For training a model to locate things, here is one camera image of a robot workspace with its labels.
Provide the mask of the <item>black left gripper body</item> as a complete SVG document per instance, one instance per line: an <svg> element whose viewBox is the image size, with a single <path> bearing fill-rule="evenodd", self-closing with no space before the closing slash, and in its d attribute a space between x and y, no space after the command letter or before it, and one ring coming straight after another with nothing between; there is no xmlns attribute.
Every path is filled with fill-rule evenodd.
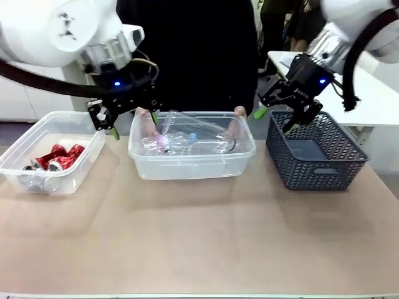
<svg viewBox="0 0 399 299"><path fill-rule="evenodd" d="M98 87L117 92L117 95L103 97L116 110L133 110L138 106L142 95L156 95L157 64L149 60L131 60L125 67L117 70L113 64L102 67L102 73L94 76Z"/></svg>

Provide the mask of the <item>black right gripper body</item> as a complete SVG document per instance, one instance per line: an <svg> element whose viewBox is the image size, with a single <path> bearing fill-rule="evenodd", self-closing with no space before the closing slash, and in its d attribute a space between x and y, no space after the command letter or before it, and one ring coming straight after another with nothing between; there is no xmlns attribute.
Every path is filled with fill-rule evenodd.
<svg viewBox="0 0 399 299"><path fill-rule="evenodd" d="M297 54L286 74L285 105L311 105L333 81L333 73L309 54Z"/></svg>

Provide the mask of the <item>clear plastic storage bin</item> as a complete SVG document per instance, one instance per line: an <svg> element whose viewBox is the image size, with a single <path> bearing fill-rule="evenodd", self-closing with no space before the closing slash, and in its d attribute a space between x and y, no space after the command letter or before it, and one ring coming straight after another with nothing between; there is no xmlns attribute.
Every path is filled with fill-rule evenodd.
<svg viewBox="0 0 399 299"><path fill-rule="evenodd" d="M168 112L160 112L157 131L162 135L162 124ZM182 112L228 129L234 119L232 112ZM128 141L128 153L133 158L139 176L146 180L211 179L240 176L249 159L256 153L254 138L247 121L240 119L241 141L226 154L190 154L182 156L146 156L142 154L140 142L140 120L134 117Z"/></svg>
<svg viewBox="0 0 399 299"><path fill-rule="evenodd" d="M64 169L66 156L49 163L47 170L34 169L31 160L49 153L54 145L62 145L67 152L75 144L85 147L83 153L68 169ZM85 112L50 112L19 137L0 155L0 174L21 192L27 192L18 176L52 176L59 178L60 187L51 195L76 192L96 162L105 144L105 132L97 131L90 115Z"/></svg>

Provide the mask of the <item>crushed clear plastic bottles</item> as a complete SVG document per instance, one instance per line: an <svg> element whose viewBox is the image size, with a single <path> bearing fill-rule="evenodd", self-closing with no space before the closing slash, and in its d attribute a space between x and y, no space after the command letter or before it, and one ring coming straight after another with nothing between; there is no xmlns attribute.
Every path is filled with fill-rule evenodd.
<svg viewBox="0 0 399 299"><path fill-rule="evenodd" d="M236 146L234 135L227 129L178 111L167 113L162 137L165 152L172 155L226 154Z"/></svg>

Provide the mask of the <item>dark grey lattice basket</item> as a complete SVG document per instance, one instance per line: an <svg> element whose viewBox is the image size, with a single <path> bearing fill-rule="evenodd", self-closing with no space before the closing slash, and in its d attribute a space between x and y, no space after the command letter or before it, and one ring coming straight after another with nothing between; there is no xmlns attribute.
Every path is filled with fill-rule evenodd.
<svg viewBox="0 0 399 299"><path fill-rule="evenodd" d="M271 112L266 146L285 187L292 191L346 190L368 161L360 145L328 113L283 132L293 113Z"/></svg>

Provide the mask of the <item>person right hand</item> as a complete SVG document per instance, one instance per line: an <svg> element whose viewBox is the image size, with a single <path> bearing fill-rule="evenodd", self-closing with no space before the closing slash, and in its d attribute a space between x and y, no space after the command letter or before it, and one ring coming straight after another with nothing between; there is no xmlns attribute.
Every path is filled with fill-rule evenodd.
<svg viewBox="0 0 399 299"><path fill-rule="evenodd" d="M157 131L153 115L149 110L138 107L135 110L135 117L138 117L140 120L140 133L142 139L160 139L161 134Z"/></svg>

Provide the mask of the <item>person left hand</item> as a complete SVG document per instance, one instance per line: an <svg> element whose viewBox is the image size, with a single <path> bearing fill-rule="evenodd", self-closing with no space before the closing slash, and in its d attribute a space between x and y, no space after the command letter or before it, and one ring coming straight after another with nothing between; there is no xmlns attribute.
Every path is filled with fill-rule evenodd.
<svg viewBox="0 0 399 299"><path fill-rule="evenodd" d="M234 111L234 119L229 123L228 129L223 132L223 136L226 139L230 139L230 143L233 145L228 146L228 151L232 151L233 148L241 141L241 125L240 119L244 118L245 120L248 118L246 109L243 106L237 106Z"/></svg>

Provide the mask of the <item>crushed red can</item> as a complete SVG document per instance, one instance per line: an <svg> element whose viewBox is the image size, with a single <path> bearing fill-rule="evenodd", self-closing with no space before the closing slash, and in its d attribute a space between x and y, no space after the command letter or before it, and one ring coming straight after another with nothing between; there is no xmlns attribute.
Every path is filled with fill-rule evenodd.
<svg viewBox="0 0 399 299"><path fill-rule="evenodd" d="M49 153L39 158L32 159L31 167L34 169L47 170L49 163L59 156L67 156L67 150L64 146L56 144L52 147Z"/></svg>
<svg viewBox="0 0 399 299"><path fill-rule="evenodd" d="M71 149L67 153L66 161L64 163L64 169L70 168L83 153L84 149L85 147L80 144L73 145L73 147L71 147Z"/></svg>

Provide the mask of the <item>person black clothed torso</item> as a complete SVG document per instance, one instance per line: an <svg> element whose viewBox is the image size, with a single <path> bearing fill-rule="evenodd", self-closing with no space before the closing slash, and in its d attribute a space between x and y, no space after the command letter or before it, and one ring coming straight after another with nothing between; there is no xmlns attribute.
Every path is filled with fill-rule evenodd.
<svg viewBox="0 0 399 299"><path fill-rule="evenodd" d="M258 55L251 0L117 0L117 13L144 30L139 48L160 70L162 110L252 112Z"/></svg>

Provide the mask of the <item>background people dark clothes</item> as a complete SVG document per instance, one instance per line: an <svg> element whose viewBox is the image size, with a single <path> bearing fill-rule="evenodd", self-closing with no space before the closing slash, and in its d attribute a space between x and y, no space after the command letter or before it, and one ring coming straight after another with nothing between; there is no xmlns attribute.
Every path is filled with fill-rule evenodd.
<svg viewBox="0 0 399 299"><path fill-rule="evenodd" d="M305 52L326 23L320 0L264 0L260 17L265 55L282 50L286 38L291 51Z"/></svg>

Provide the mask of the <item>white side table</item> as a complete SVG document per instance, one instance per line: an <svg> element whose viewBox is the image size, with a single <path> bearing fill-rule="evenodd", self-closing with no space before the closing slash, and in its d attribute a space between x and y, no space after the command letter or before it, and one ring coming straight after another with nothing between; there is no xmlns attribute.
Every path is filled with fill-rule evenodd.
<svg viewBox="0 0 399 299"><path fill-rule="evenodd" d="M322 110L345 126L399 126L399 93L361 67L355 69L353 86L360 99L356 109L345 112L342 99L330 84L317 97Z"/></svg>

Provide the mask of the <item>crushed silver can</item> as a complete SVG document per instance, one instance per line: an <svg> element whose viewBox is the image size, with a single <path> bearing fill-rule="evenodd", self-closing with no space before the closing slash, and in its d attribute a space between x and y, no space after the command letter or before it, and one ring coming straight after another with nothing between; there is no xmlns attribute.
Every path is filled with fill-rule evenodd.
<svg viewBox="0 0 399 299"><path fill-rule="evenodd" d="M57 177L23 174L17 178L27 192L52 194L60 187L59 178Z"/></svg>

